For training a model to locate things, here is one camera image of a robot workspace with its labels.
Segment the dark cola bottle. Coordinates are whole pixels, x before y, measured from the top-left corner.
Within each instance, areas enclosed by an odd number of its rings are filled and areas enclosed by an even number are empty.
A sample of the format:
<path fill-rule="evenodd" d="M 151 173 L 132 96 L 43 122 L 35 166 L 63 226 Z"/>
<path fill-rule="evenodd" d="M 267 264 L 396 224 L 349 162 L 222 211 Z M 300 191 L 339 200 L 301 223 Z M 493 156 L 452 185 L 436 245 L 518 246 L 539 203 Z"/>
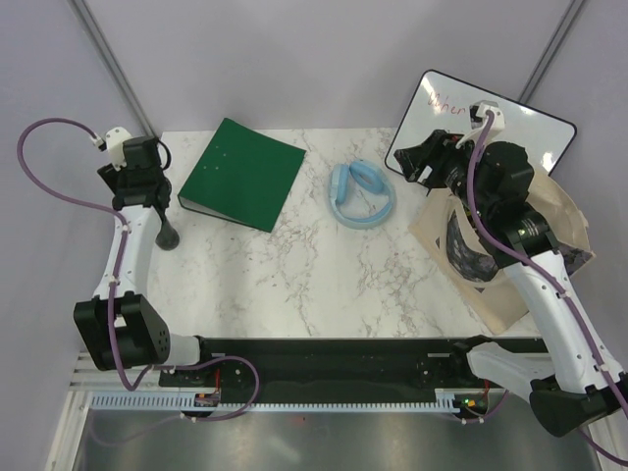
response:
<path fill-rule="evenodd" d="M 181 241 L 179 233 L 169 221 L 165 209 L 155 207 L 155 211 L 161 222 L 161 228 L 155 238 L 157 246 L 164 251 L 176 249 Z"/>

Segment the beige canvas bag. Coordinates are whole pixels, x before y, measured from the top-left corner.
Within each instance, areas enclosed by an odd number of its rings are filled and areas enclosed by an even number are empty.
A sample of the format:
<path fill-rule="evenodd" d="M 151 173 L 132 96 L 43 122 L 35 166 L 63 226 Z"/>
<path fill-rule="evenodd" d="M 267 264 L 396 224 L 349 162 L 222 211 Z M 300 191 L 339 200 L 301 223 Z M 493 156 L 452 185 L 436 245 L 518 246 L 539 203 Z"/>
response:
<path fill-rule="evenodd" d="M 555 180 L 536 174 L 527 201 L 556 233 L 568 275 L 595 259 L 584 214 Z M 450 190 L 432 190 L 409 231 L 492 333 L 503 333 L 528 313 L 514 284 L 481 246 L 462 203 Z"/>

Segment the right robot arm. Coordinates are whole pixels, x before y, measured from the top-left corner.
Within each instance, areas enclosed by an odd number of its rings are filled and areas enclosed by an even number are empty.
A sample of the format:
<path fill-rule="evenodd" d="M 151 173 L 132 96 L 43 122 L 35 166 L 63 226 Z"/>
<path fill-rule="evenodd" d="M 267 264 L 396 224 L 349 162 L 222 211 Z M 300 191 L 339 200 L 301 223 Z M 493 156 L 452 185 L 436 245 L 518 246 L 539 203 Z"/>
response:
<path fill-rule="evenodd" d="M 433 131 L 394 159 L 410 183 L 447 188 L 473 219 L 482 246 L 533 316 L 549 360 L 528 359 L 481 336 L 458 345 L 449 374 L 460 386 L 483 379 L 526 400 L 553 436 L 627 408 L 627 373 L 604 347 L 573 290 L 558 241 L 528 203 L 535 175 L 525 149 L 469 143 Z"/>

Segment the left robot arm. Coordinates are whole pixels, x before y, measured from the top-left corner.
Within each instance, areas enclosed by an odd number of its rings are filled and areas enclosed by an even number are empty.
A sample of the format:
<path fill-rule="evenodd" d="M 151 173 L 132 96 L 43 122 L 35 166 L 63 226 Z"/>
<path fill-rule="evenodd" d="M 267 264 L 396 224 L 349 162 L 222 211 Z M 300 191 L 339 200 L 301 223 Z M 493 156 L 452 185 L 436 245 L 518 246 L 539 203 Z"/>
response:
<path fill-rule="evenodd" d="M 182 367 L 193 385 L 207 385 L 216 364 L 200 352 L 199 338 L 171 333 L 147 299 L 153 250 L 180 243 L 166 215 L 172 185 L 165 170 L 172 155 L 159 138 L 134 137 L 121 127 L 106 132 L 104 146 L 111 161 L 98 174 L 113 193 L 115 229 L 99 285 L 75 306 L 79 334 L 100 371 Z"/>

